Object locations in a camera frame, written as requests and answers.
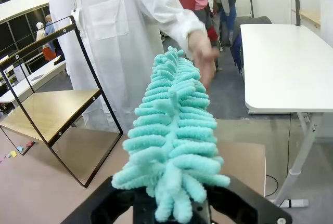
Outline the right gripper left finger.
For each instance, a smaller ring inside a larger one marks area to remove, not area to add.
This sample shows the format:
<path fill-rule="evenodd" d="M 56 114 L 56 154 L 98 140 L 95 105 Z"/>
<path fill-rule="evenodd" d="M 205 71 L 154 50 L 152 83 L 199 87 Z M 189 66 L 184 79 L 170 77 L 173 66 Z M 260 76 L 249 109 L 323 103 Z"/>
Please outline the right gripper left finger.
<path fill-rule="evenodd" d="M 112 179 L 108 177 L 62 223 L 114 223 L 133 205 L 135 191 L 114 188 Z"/>

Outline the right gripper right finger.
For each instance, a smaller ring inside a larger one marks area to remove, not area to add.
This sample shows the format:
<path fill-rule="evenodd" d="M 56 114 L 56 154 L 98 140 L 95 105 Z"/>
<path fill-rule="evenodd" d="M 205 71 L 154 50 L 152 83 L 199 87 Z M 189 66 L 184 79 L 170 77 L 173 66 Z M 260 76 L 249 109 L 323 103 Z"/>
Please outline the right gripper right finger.
<path fill-rule="evenodd" d="M 208 186 L 208 202 L 234 223 L 292 223 L 292 216 L 230 176 L 227 187 Z"/>

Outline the person's left hand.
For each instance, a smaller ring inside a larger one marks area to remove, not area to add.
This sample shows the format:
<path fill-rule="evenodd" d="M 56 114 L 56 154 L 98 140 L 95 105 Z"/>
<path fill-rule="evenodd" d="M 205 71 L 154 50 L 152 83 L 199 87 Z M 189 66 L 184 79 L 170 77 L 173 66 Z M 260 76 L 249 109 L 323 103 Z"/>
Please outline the person's left hand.
<path fill-rule="evenodd" d="M 216 73 L 215 59 L 220 54 L 219 50 L 211 46 L 208 36 L 201 30 L 188 35 L 188 50 L 199 69 L 201 83 L 208 89 Z"/>

